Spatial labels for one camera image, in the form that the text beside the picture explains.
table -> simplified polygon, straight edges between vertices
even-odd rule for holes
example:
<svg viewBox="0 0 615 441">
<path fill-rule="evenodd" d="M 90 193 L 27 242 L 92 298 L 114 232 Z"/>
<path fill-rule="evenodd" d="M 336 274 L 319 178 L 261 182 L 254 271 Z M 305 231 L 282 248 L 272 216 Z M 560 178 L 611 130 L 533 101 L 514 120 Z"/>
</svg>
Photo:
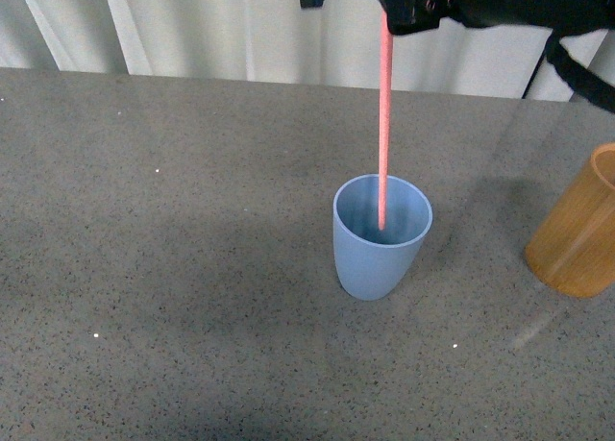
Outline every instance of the table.
<svg viewBox="0 0 615 441">
<path fill-rule="evenodd" d="M 524 245 L 615 117 L 394 92 L 434 223 L 340 287 L 332 198 L 378 167 L 370 89 L 0 70 L 0 439 L 615 439 L 615 289 Z"/>
</svg>

orange cup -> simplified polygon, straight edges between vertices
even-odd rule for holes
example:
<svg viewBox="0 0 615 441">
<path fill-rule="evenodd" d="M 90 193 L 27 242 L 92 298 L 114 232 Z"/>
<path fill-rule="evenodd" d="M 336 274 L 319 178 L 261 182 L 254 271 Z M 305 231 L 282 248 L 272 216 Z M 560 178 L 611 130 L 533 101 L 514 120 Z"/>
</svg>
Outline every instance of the orange cup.
<svg viewBox="0 0 615 441">
<path fill-rule="evenodd" d="M 615 282 L 615 143 L 594 150 L 532 237 L 526 261 L 541 282 L 574 297 Z"/>
</svg>

red stick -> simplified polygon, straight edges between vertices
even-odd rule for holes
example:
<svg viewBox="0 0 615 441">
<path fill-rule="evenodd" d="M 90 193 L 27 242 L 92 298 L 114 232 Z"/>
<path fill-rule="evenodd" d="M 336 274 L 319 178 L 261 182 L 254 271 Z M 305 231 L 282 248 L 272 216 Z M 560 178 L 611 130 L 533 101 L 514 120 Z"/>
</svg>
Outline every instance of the red stick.
<svg viewBox="0 0 615 441">
<path fill-rule="evenodd" d="M 393 68 L 393 36 L 386 25 L 386 12 L 381 19 L 381 99 L 378 160 L 378 228 L 386 225 L 386 177 L 388 176 L 388 140 L 391 130 L 391 73 Z"/>
</svg>

